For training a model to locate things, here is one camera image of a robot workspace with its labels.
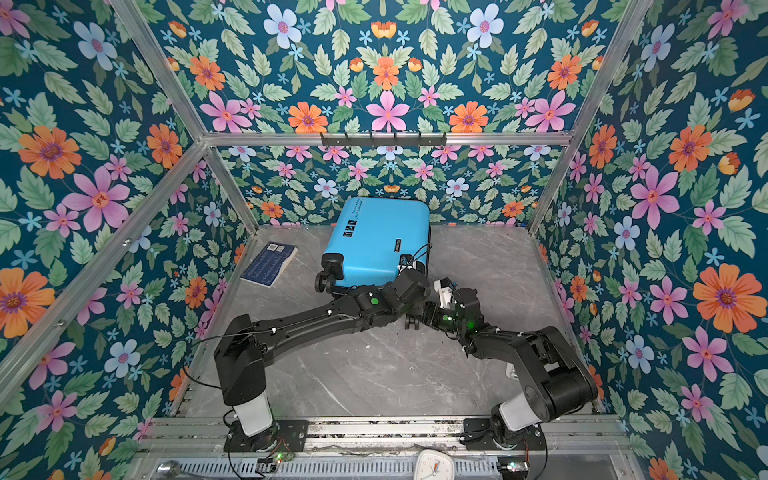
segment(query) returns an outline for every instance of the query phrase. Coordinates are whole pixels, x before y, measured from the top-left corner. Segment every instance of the orange flower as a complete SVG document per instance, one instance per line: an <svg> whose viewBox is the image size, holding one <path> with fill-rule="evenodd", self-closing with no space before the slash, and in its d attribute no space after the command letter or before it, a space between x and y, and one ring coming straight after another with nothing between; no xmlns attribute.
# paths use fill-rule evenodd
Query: orange flower
<svg viewBox="0 0 768 480"><path fill-rule="evenodd" d="M583 27L581 27L581 34L585 37L592 35L594 31L598 29L599 24L600 22L597 20L590 20L589 22L585 23Z"/></svg>
<svg viewBox="0 0 768 480"><path fill-rule="evenodd" d="M589 147L589 163L592 167L602 168L614 157L616 148L616 129L613 125L603 125L600 131L594 133L592 145Z"/></svg>
<svg viewBox="0 0 768 480"><path fill-rule="evenodd" d="M241 243L236 249L235 249L235 265L240 263L240 259L243 258L243 252L245 251L245 243Z"/></svg>
<svg viewBox="0 0 768 480"><path fill-rule="evenodd" d="M300 101L298 107L291 107L288 113L291 115L288 123L296 128L298 134L324 134L328 131L328 119L320 114L322 112L316 105L310 107L305 101Z"/></svg>
<svg viewBox="0 0 768 480"><path fill-rule="evenodd" d="M206 283L207 282L203 280L202 276L190 280L190 285L185 292L187 297L184 299L184 302L189 305L190 308L197 308L203 304L205 294L208 293Z"/></svg>
<svg viewBox="0 0 768 480"><path fill-rule="evenodd" d="M32 164L29 169L41 177L50 174L53 179L64 178L80 164L80 155L74 153L80 147L59 128L50 131L48 127L35 127L34 137L23 134L18 142L24 147L18 151L22 161Z"/></svg>
<svg viewBox="0 0 768 480"><path fill-rule="evenodd" d="M701 273L704 283L694 284L694 298L703 300L696 305L705 320L715 317L715 328L725 333L733 332L733 324L741 333L757 328L752 317L764 317L768 302L761 296L754 296L763 285L752 273L739 277L739 267L723 263L720 273L713 267Z"/></svg>
<svg viewBox="0 0 768 480"><path fill-rule="evenodd" d="M677 473L669 468L669 465L661 458L652 458L648 472L653 480L679 480Z"/></svg>
<svg viewBox="0 0 768 480"><path fill-rule="evenodd" d="M208 61L208 57L200 56L190 59L192 65L190 71L197 83L204 85L208 90L222 90L224 88L224 74L221 73L221 67L216 65L215 61Z"/></svg>
<svg viewBox="0 0 768 480"><path fill-rule="evenodd" d="M283 208L272 202L264 202L261 204L261 210L272 218L280 218L283 216Z"/></svg>
<svg viewBox="0 0 768 480"><path fill-rule="evenodd" d="M579 303L587 299L587 286L584 285L584 279L579 275L571 280L571 293L573 293L574 300Z"/></svg>
<svg viewBox="0 0 768 480"><path fill-rule="evenodd" d="M509 202L504 205L504 210L502 210L502 212L504 212L505 217L516 217L523 213L524 209L525 205L522 202Z"/></svg>
<svg viewBox="0 0 768 480"><path fill-rule="evenodd" d="M48 279L39 272L24 278L20 268L0 270L0 329L5 327L5 338L27 333L27 322L35 324L45 313L43 305L55 300L52 288L43 288Z"/></svg>
<svg viewBox="0 0 768 480"><path fill-rule="evenodd" d="M362 71L362 59L360 57L357 57L350 60L349 69L351 71Z"/></svg>
<svg viewBox="0 0 768 480"><path fill-rule="evenodd" d="M94 473L94 476L86 478L86 480L112 480L112 474L104 473L104 470L99 470L98 472Z"/></svg>
<svg viewBox="0 0 768 480"><path fill-rule="evenodd" d="M99 447L98 449L98 454L104 457L112 453L112 449L114 448L114 444L116 441L117 441L117 437L115 436L112 436L104 440L104 443L102 443L101 447Z"/></svg>
<svg viewBox="0 0 768 480"><path fill-rule="evenodd" d="M381 57L379 64L373 67L373 74L376 76L373 80L384 90L392 90L392 87L397 85L399 81L398 73L400 73L400 68L395 65L392 57Z"/></svg>
<svg viewBox="0 0 768 480"><path fill-rule="evenodd" d="M175 131L171 131L166 124L152 125L149 127L147 146L152 148L152 158L164 168L170 169L181 156L181 145Z"/></svg>
<svg viewBox="0 0 768 480"><path fill-rule="evenodd" d="M416 58L416 57L411 57L411 59L410 59L410 60L408 60L408 69L409 69L410 71L419 71L419 70L421 70L423 67L424 67L424 65L422 65L422 61L421 61L421 60L419 60L419 59L418 59L418 58Z"/></svg>
<svg viewBox="0 0 768 480"><path fill-rule="evenodd" d="M747 88L746 90L736 90L733 95L730 96L728 101L728 108L731 111L739 111L746 108L747 105L752 103L756 95Z"/></svg>
<svg viewBox="0 0 768 480"><path fill-rule="evenodd" d="M392 38L397 31L397 24L395 22L373 22L371 31L376 38Z"/></svg>
<svg viewBox="0 0 768 480"><path fill-rule="evenodd" d="M479 134L488 124L488 117L485 116L487 113L488 109L483 105L478 107L476 101L468 101L466 106L459 105L449 120L453 125L451 131L455 134Z"/></svg>
<svg viewBox="0 0 768 480"><path fill-rule="evenodd" d="M729 154L723 155L717 167L720 169L720 172L726 175L735 175L739 172L740 165L739 155L732 151Z"/></svg>
<svg viewBox="0 0 768 480"><path fill-rule="evenodd" d="M604 399L605 391L602 389L603 379L600 378L600 374L598 373L597 369L595 369L592 365L587 366L587 369L589 369L589 374L592 375L594 384L598 387L598 398L600 400Z"/></svg>
<svg viewBox="0 0 768 480"><path fill-rule="evenodd" d="M170 28L170 30L175 33L178 38L184 38L187 36L187 28L175 20L168 22L168 28Z"/></svg>
<svg viewBox="0 0 768 480"><path fill-rule="evenodd" d="M670 154L670 163L674 164L674 169L679 172L683 170L692 172L699 166L699 162L710 154L708 147L711 143L712 134L704 133L703 125L697 125L693 130L686 127L680 132L680 138L672 141L673 152Z"/></svg>
<svg viewBox="0 0 768 480"><path fill-rule="evenodd" d="M174 379L170 381L170 386L173 388L170 389L168 392L168 399L170 401L174 401L176 399L176 396L179 394L179 389L181 388L181 384L184 383L184 380L187 378L187 373L184 371L184 369L179 370L178 375L174 375Z"/></svg>
<svg viewBox="0 0 768 480"><path fill-rule="evenodd" d="M565 55L562 61L556 61L552 65L552 71L547 75L549 86L558 90L565 88L576 81L576 75L581 72L581 57Z"/></svg>

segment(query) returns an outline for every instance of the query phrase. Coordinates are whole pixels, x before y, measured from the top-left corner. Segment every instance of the pink flower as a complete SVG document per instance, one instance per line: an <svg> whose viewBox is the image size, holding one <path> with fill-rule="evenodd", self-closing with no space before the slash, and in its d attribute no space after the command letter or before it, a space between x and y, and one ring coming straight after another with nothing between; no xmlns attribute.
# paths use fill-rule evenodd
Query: pink flower
<svg viewBox="0 0 768 480"><path fill-rule="evenodd" d="M357 97L352 94L352 88L347 88L346 90L344 87L339 87L339 91L334 94L336 97L336 100L339 101L339 106L347 106L352 107L352 102L357 101Z"/></svg>
<svg viewBox="0 0 768 480"><path fill-rule="evenodd" d="M581 332L578 334L579 338L584 340L584 343L589 345L592 341L592 332L589 331L589 327L586 325L581 326Z"/></svg>
<svg viewBox="0 0 768 480"><path fill-rule="evenodd" d="M253 120L254 118L261 118L261 112L259 112L259 110L261 110L261 105L254 104L253 100L251 100L250 98L248 100L240 100L240 113L248 114L248 118L250 118L251 120Z"/></svg>
<svg viewBox="0 0 768 480"><path fill-rule="evenodd" d="M139 422L139 424L136 425L136 433L134 434L134 440L138 442L143 437L148 435L151 426L152 426L152 417L144 420L143 422Z"/></svg>
<svg viewBox="0 0 768 480"><path fill-rule="evenodd" d="M141 301L139 295L144 292L143 288L140 288L136 282L132 282L130 285L123 283L120 285L121 294L118 295L117 301L123 303L123 308L126 310L131 308L131 304L138 305Z"/></svg>
<svg viewBox="0 0 768 480"><path fill-rule="evenodd" d="M584 163L587 161L587 154L576 154L571 163L568 165L571 168L571 180L576 183L581 181L581 175L587 173L587 168Z"/></svg>
<svg viewBox="0 0 768 480"><path fill-rule="evenodd" d="M205 167L207 166L208 164L205 163L205 160L197 162L197 165L194 166L194 170L192 170L192 180L194 180L194 183L199 184L200 179L205 180L208 178L205 174Z"/></svg>
<svg viewBox="0 0 768 480"><path fill-rule="evenodd" d="M502 164L502 161L496 163L491 162L488 164L486 173L490 175L491 178L496 177L497 175L500 177L504 173L504 165Z"/></svg>
<svg viewBox="0 0 768 480"><path fill-rule="evenodd" d="M641 184L632 185L632 197L642 200L632 209L632 218L642 218L648 213L648 226L653 230L659 226L661 214L659 208L671 214L680 209L677 198L672 195L663 195L672 190L677 184L677 172L664 175L659 181L659 171L656 167L649 167L645 174L645 187Z"/></svg>
<svg viewBox="0 0 768 480"><path fill-rule="evenodd" d="M368 169L362 166L360 164L360 161L357 161L354 167L349 167L349 177L350 178L355 177L355 180L360 180L361 178L367 178L368 177L368 174L366 173L367 171Z"/></svg>
<svg viewBox="0 0 768 480"><path fill-rule="evenodd" d="M102 302L97 302L96 300L103 299L106 294L106 288L100 286L96 289L93 296L88 301L88 305L84 306L78 313L78 323L85 325L91 318L91 313L95 313L96 315L104 313L104 304Z"/></svg>
<svg viewBox="0 0 768 480"><path fill-rule="evenodd" d="M197 331L198 338L203 338L205 336L205 332L208 330L210 321L213 319L214 315L216 315L216 309L219 308L219 301L221 300L222 293L223 290L217 287L214 290L213 296L211 298L205 299L204 305L208 310L200 315L200 322L197 324L197 328L195 329Z"/></svg>
<svg viewBox="0 0 768 480"><path fill-rule="evenodd" d="M515 112L516 117L528 118L528 114L532 114L536 110L535 102L525 97L521 103L515 105L515 110L517 110Z"/></svg>
<svg viewBox="0 0 768 480"><path fill-rule="evenodd" d="M688 318L688 310L682 303L678 303L685 300L688 295L688 290L679 286L672 290L672 280L670 277L665 276L661 280L661 288L658 285L651 285L650 292L660 300L654 300L650 305L650 309L654 312L664 311L664 322L670 325L674 320L674 316L677 315L680 318Z"/></svg>
<svg viewBox="0 0 768 480"><path fill-rule="evenodd" d="M486 157L493 156L493 145L471 145L469 151L470 157L477 157L477 161L483 161Z"/></svg>
<svg viewBox="0 0 768 480"><path fill-rule="evenodd" d="M64 419L68 419L78 412L77 407L70 406L77 399L77 393L70 393L67 398L64 398L64 393L61 390L56 390L56 393L51 397L51 405L41 405L37 408L38 417L42 417L38 423L37 433L42 432L49 425L54 432L61 430Z"/></svg>
<svg viewBox="0 0 768 480"><path fill-rule="evenodd" d="M62 237L69 237L69 230L80 230L80 224L75 222L74 219L78 217L78 212L67 212L67 207L62 204L56 206L56 211L47 210L43 212L45 218L50 222L45 226L45 229L49 232L58 230Z"/></svg>
<svg viewBox="0 0 768 480"><path fill-rule="evenodd" d="M704 418L706 420L712 421L712 412L710 412L710 407L715 404L715 402L712 401L712 399L708 396L702 397L701 396L701 389L699 386L694 383L694 386L688 389L688 387L682 387L683 395L685 395L685 398L683 399L680 404L683 406L684 409L689 409L690 415L696 420L696 422L701 422L701 419Z"/></svg>
<svg viewBox="0 0 768 480"><path fill-rule="evenodd" d="M637 282L631 282L629 279L624 279L624 285L619 286L619 292L621 292L621 302L629 303L630 308L634 308L634 304L643 298L637 292Z"/></svg>
<svg viewBox="0 0 768 480"><path fill-rule="evenodd" d="M461 147L458 145L445 145L443 148L433 151L432 158L439 158L441 164L445 164L448 159L456 160L458 158L456 152L459 148Z"/></svg>
<svg viewBox="0 0 768 480"><path fill-rule="evenodd" d="M427 165L424 162L413 170L416 172L416 178L421 178L422 180L426 180L434 175L432 172L432 165Z"/></svg>
<svg viewBox="0 0 768 480"><path fill-rule="evenodd" d="M245 118L240 113L240 102L237 100L229 100L227 106L224 106L224 100L221 97L211 92L208 92L208 100L213 105L202 104L200 109L206 115L210 115L214 118L214 130L225 131L229 130L233 133L239 134L242 130L240 127L250 127L253 123Z"/></svg>
<svg viewBox="0 0 768 480"><path fill-rule="evenodd" d="M596 177L594 174L589 174L589 183L584 185L584 191L587 192L587 202L596 204L600 201L600 194L605 192L605 187L600 185L603 181L603 174L598 174Z"/></svg>
<svg viewBox="0 0 768 480"><path fill-rule="evenodd" d="M187 198L184 196L184 192L186 192L189 189L190 188L186 184L179 185L176 191L173 192L170 196L170 204L175 205L176 202L181 202L181 203L186 202Z"/></svg>
<svg viewBox="0 0 768 480"><path fill-rule="evenodd" d="M333 6L337 3L339 5L345 5L346 0L326 0L326 8L328 8L331 12L333 12Z"/></svg>
<svg viewBox="0 0 768 480"><path fill-rule="evenodd" d="M405 130L406 123L400 117L408 113L408 105L395 105L395 95L389 90L384 90L381 102L381 106L370 104L366 107L368 113L378 117L371 124L371 130L379 131L384 127L388 132L392 131L393 127L395 130Z"/></svg>
<svg viewBox="0 0 768 480"><path fill-rule="evenodd" d="M435 91L435 87L429 87L429 90L422 88L422 96L419 97L419 101L424 102L424 107L429 105L437 105L437 99L440 98L440 94Z"/></svg>
<svg viewBox="0 0 768 480"><path fill-rule="evenodd" d="M329 161L333 159L333 163L338 165L341 163L342 158L349 158L349 152L344 150L344 147L320 147L320 151L324 151L323 160Z"/></svg>
<svg viewBox="0 0 768 480"><path fill-rule="evenodd" d="M645 161L645 154L642 154L640 158L632 159L632 166L629 169L629 173L632 174L632 181L637 181L638 178L645 180L645 171L650 168L650 162Z"/></svg>
<svg viewBox="0 0 768 480"><path fill-rule="evenodd" d="M173 219L172 220L173 225L171 225L170 229L176 232L176 234L179 237L181 237L182 235L184 235L186 232L190 230L189 228L190 221L188 218L184 218L183 213L179 212L176 215L171 215L170 218Z"/></svg>
<svg viewBox="0 0 768 480"><path fill-rule="evenodd" d="M107 168L107 170L112 172L112 180L117 180L119 178L120 181L125 182L128 181L127 175L134 173L130 167L125 166L127 163L125 157L118 158L116 155L110 155L109 161L110 163L104 164L104 166Z"/></svg>
<svg viewBox="0 0 768 480"><path fill-rule="evenodd" d="M720 8L723 11L714 12L707 19L708 24L714 25L710 34L707 35L707 40L714 38L717 32L723 34L723 37L727 37L733 28L733 21L742 18L750 10L750 7L745 5L742 0L723 0L720 3Z"/></svg>
<svg viewBox="0 0 768 480"><path fill-rule="evenodd" d="M110 227L117 228L128 218L128 210L118 203L118 200L125 200L131 189L125 185L115 185L110 188L109 171L104 167L96 169L94 185L91 180L83 174L74 174L74 183L86 194L69 194L61 202L72 210L82 211L88 209L83 217L85 230L92 232L101 227L101 218L109 224Z"/></svg>
<svg viewBox="0 0 768 480"><path fill-rule="evenodd" d="M576 108L576 104L563 105L564 101L565 90L560 90L558 93L554 94L552 103L549 103L544 98L537 98L535 107L538 114L531 115L531 117L525 121L525 124L529 127L538 125L536 131L539 132L548 131L550 125L552 126L552 130L562 130L565 128L565 120L560 118L560 116L570 114L574 108Z"/></svg>
<svg viewBox="0 0 768 480"><path fill-rule="evenodd" d="M11 35L14 30L24 38L29 38L29 32L22 23L28 23L29 15L21 10L12 10L12 0L0 0L0 33Z"/></svg>
<svg viewBox="0 0 768 480"><path fill-rule="evenodd" d="M593 215L592 212L588 213L584 218L584 230L592 235L598 229L598 217Z"/></svg>
<svg viewBox="0 0 768 480"><path fill-rule="evenodd" d="M576 319L574 318L574 313L571 312L571 309L574 307L574 299L572 296L568 296L568 294L565 292L565 288L557 288L558 294L560 295L560 304L563 306L563 311L565 312L565 318L568 319L569 322L574 323Z"/></svg>
<svg viewBox="0 0 768 480"><path fill-rule="evenodd" d="M309 152L309 145L291 145L286 148L288 149L286 152L288 158L296 157L296 161L300 164L304 163L305 158L312 158L312 154Z"/></svg>
<svg viewBox="0 0 768 480"><path fill-rule="evenodd" d="M279 162L277 164L277 173L280 174L281 177L285 177L288 180L290 180L293 175L296 175L296 171L293 169L293 165L285 165L285 162Z"/></svg>
<svg viewBox="0 0 768 480"><path fill-rule="evenodd" d="M440 0L419 0L419 3L422 5L429 3L429 6L432 7L432 10L437 10L440 7Z"/></svg>
<svg viewBox="0 0 768 480"><path fill-rule="evenodd" d="M64 375L67 372L67 363L60 358L72 353L73 349L74 343L66 342L48 352L48 355L43 356L38 367L29 377L29 386L33 390L40 388L40 385L45 383L45 379L48 378L49 371L51 375Z"/></svg>
<svg viewBox="0 0 768 480"><path fill-rule="evenodd" d="M688 366L697 369L703 364L704 376L710 382L717 380L716 367L723 373L731 373L733 371L730 362L717 355L718 353L725 352L725 349L728 347L728 342L724 339L714 339L710 343L707 331L699 326L696 328L696 339L694 340L687 336L683 339L683 343L689 350L694 352L688 356Z"/></svg>
<svg viewBox="0 0 768 480"><path fill-rule="evenodd" d="M725 224L720 219L724 213L725 207L715 208L715 203L710 200L704 205L704 208L694 208L694 214L699 218L694 220L693 226L696 228L701 227L701 230L704 231L704 235L709 236L712 232L712 227L715 227L718 230L725 227Z"/></svg>

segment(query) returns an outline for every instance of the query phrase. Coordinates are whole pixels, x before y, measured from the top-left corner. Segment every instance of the white plastic part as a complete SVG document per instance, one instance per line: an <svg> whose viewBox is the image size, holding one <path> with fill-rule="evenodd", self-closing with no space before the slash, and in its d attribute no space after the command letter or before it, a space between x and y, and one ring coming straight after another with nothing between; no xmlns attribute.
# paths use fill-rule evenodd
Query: white plastic part
<svg viewBox="0 0 768 480"><path fill-rule="evenodd" d="M533 412L522 393L502 403L498 407L498 413L507 429L513 432L541 423L541 419Z"/></svg>
<svg viewBox="0 0 768 480"><path fill-rule="evenodd" d="M243 426L243 432L249 437L263 432L272 425L272 411L270 402L266 399L266 392L249 402L235 405L234 408Z"/></svg>

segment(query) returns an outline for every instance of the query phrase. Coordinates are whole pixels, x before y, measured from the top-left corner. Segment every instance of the white robot base segment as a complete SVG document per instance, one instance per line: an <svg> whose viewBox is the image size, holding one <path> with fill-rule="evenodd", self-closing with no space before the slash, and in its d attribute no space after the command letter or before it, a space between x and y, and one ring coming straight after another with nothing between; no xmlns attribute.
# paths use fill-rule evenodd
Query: white robot base segment
<svg viewBox="0 0 768 480"><path fill-rule="evenodd" d="M466 442L491 437L502 448L541 422L550 422L598 396L597 386L562 334L548 326L536 332L509 332L485 322L477 290L456 289L443 279L429 281L405 269L384 286L357 286L340 298L306 312L252 322L232 320L214 353L224 404L234 408L253 451L273 444L276 428L266 394L264 368L288 351L343 333L386 326L403 316L452 334L467 356L511 363L522 393L492 409L490 427L466 432Z"/></svg>

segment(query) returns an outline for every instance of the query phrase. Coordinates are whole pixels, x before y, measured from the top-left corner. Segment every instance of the blue book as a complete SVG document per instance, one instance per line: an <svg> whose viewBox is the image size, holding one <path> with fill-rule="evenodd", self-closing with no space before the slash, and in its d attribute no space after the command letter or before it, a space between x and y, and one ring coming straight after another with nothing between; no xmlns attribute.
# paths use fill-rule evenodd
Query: blue book
<svg viewBox="0 0 768 480"><path fill-rule="evenodd" d="M240 278L260 285L272 286L295 255L295 245L269 242Z"/></svg>

